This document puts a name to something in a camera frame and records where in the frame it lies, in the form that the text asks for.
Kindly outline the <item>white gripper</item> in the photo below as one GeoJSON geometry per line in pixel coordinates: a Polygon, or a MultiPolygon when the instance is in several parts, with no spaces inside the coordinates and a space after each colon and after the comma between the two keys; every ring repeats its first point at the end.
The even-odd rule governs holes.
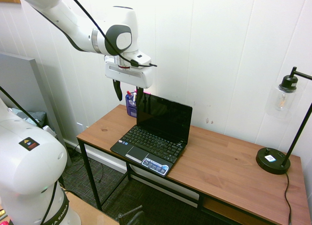
{"type": "Polygon", "coordinates": [[[130,67],[129,69],[123,69],[112,62],[107,62],[105,65],[105,75],[113,79],[114,90],[119,100],[122,100],[120,82],[137,86],[136,106],[140,104],[144,88],[149,88],[153,84],[153,72],[150,68],[137,69],[130,67]]]}

